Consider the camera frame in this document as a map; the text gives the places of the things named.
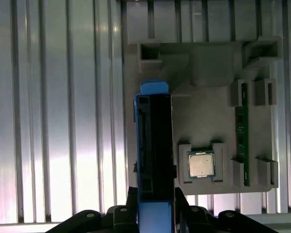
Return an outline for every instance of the processor chip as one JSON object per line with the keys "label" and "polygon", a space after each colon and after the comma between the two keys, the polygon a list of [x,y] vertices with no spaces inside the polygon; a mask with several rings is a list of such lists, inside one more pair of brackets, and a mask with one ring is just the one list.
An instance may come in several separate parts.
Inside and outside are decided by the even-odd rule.
{"label": "processor chip", "polygon": [[189,154],[189,174],[191,178],[214,176],[213,152],[196,152]]}

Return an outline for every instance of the black robot arm part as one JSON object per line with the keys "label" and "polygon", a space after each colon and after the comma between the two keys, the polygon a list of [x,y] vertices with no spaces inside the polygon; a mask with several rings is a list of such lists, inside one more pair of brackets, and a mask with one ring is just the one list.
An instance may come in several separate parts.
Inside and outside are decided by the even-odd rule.
{"label": "black robot arm part", "polygon": [[[113,206],[105,215],[81,211],[46,233],[139,233],[137,193],[137,188],[130,187],[126,205]],[[214,217],[203,207],[190,206],[180,188],[175,188],[175,228],[178,233],[276,232],[236,211],[223,211]]]}

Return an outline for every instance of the aluminum profile wall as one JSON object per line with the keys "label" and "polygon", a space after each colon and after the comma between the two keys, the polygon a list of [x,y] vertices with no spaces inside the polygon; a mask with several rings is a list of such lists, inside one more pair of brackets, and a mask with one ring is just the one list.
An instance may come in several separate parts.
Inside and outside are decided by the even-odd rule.
{"label": "aluminum profile wall", "polygon": [[[122,7],[127,43],[250,41],[260,35],[284,38],[284,59],[273,64],[277,106],[273,115],[273,157],[279,161],[279,188],[268,193],[188,196],[191,205],[215,215],[291,212],[291,0],[129,1]],[[129,167],[135,158],[129,159]],[[129,183],[134,174],[129,172]]]}
{"label": "aluminum profile wall", "polygon": [[0,0],[0,224],[125,203],[120,12]]}

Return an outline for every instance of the blue object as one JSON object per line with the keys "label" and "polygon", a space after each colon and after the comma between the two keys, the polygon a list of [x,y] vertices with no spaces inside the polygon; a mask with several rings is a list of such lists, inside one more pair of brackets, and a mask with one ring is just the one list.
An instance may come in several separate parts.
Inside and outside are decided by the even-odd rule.
{"label": "blue object", "polygon": [[[141,179],[141,155],[140,155],[140,145],[139,145],[139,119],[138,119],[138,108],[137,108],[137,98],[140,96],[145,96],[145,100],[148,101],[151,95],[158,94],[168,94],[168,84],[166,82],[152,80],[146,83],[142,83],[140,86],[140,94],[134,97],[134,108],[135,108],[135,119],[137,125],[137,174],[138,174],[138,227],[140,233],[173,233],[173,199],[167,197],[165,200],[143,200],[142,193],[146,193],[145,184],[142,183],[145,179]],[[151,177],[149,185],[149,193],[151,192]]]}

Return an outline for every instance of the ram module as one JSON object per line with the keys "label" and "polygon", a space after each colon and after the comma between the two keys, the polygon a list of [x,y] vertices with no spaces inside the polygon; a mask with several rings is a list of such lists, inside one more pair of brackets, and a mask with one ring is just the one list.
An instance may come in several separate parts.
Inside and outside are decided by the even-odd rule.
{"label": "ram module", "polygon": [[237,155],[243,162],[244,185],[250,186],[249,175],[249,115],[248,115],[248,86],[242,84],[242,105],[235,107]]}

